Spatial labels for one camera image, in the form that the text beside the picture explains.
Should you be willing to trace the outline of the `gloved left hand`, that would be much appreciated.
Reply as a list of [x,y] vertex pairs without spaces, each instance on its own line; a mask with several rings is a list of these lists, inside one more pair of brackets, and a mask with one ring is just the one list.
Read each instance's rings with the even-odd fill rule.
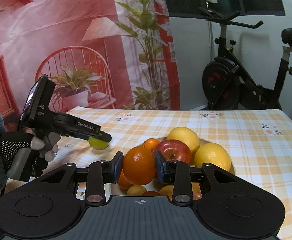
[[61,136],[51,132],[39,139],[28,132],[5,132],[0,135],[0,157],[6,176],[19,181],[40,177],[58,152]]

